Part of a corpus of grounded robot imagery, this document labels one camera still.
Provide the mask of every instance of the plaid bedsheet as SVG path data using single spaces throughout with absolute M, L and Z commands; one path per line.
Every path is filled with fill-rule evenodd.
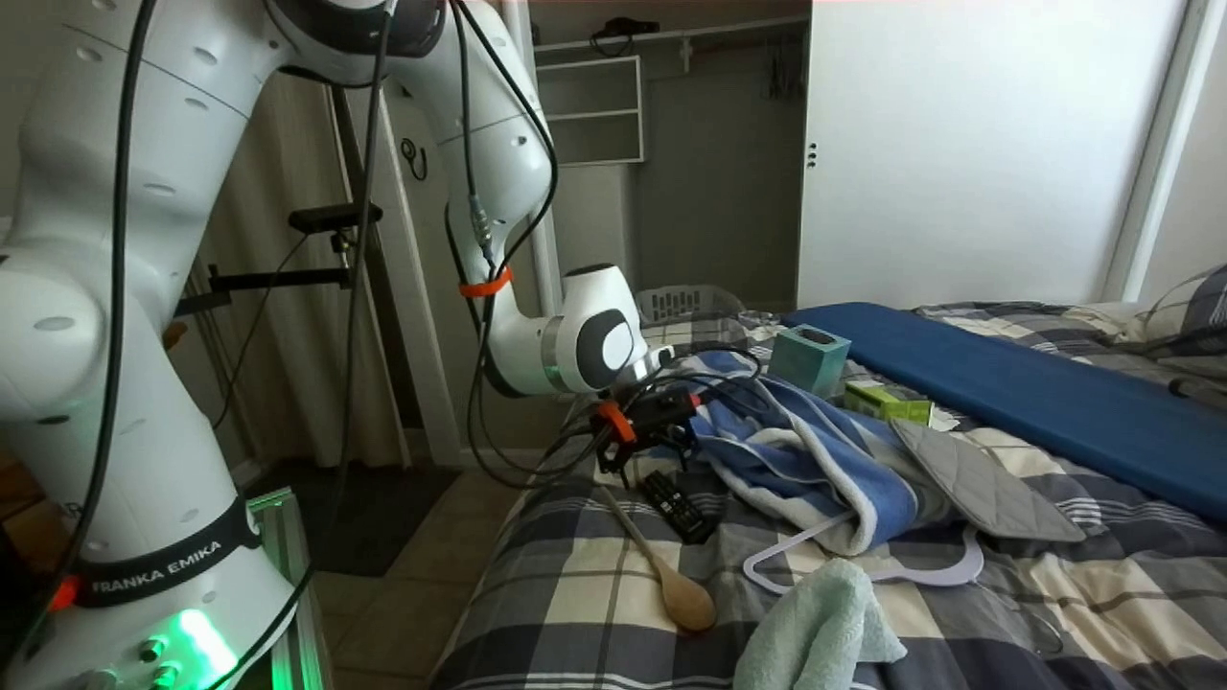
M 1016 336 L 1050 346 L 1026 324 Z M 860 667 L 861 686 L 1227 686 L 1223 531 L 1000 428 L 961 428 L 961 436 L 1046 496 L 1089 540 L 1071 548 L 981 540 L 985 575 L 958 589 L 876 584 L 876 606 L 907 654 Z M 591 483 L 576 480 L 525 496 L 434 686 L 728 686 L 741 646 L 775 606 L 741 565 L 791 528 L 732 498 L 701 461 L 691 461 L 682 480 L 699 507 L 720 519 L 706 543 L 677 543 L 653 507 L 617 485 L 612 496 L 658 556 L 711 589 L 720 611 L 711 634 L 669 627 L 646 560 Z M 958 528 L 930 528 L 893 540 L 875 560 L 935 567 L 958 553 Z M 802 548 L 775 560 L 772 575 L 796 584 L 821 565 L 821 548 Z

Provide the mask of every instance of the floor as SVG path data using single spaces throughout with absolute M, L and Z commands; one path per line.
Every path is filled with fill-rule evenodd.
M 318 575 L 336 690 L 425 690 L 508 507 L 515 491 L 465 473 L 384 580 Z

